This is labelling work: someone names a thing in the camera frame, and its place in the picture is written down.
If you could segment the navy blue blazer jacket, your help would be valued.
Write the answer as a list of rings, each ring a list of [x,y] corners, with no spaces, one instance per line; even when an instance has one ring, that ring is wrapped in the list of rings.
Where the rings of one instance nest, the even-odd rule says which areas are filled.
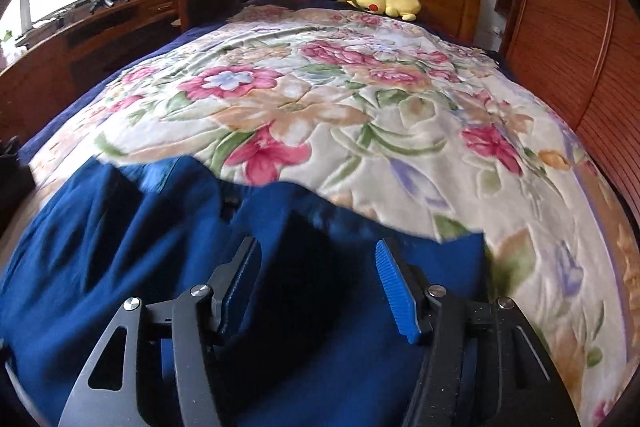
[[[456,295],[485,289],[484,239],[380,225],[290,182],[245,186],[191,157],[81,166],[22,233],[1,277],[3,354],[56,423],[90,352],[129,297],[159,303],[228,263],[262,257],[222,306],[213,367],[239,426],[398,426],[422,351],[401,335],[375,266],[381,239]]]

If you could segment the folded black clothes pile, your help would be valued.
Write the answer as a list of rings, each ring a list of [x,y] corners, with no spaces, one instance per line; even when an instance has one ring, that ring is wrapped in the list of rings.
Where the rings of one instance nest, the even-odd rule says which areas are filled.
[[[17,136],[1,142],[0,157],[0,234],[6,231],[24,199],[34,191],[35,181],[20,159],[21,143]]]

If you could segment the floral quilt bedspread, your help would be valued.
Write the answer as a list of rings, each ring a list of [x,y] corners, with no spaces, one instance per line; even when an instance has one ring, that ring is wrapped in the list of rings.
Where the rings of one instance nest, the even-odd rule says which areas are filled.
[[[484,51],[352,10],[251,5],[125,67],[35,153],[42,206],[88,158],[188,155],[433,239],[482,232],[496,291],[586,426],[639,365],[639,248],[568,124]]]

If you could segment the long wooden desk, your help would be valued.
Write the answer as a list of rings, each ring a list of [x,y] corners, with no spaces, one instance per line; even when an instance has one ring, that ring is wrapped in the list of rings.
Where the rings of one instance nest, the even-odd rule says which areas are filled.
[[[3,139],[25,142],[113,72],[179,35],[178,0],[104,9],[33,46],[0,75]]]

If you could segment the wooden louvered wardrobe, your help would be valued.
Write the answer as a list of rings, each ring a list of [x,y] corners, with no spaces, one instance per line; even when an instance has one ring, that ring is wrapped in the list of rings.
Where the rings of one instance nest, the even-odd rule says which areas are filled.
[[[639,210],[639,17],[628,0],[521,0],[506,51],[516,78],[578,136]]]

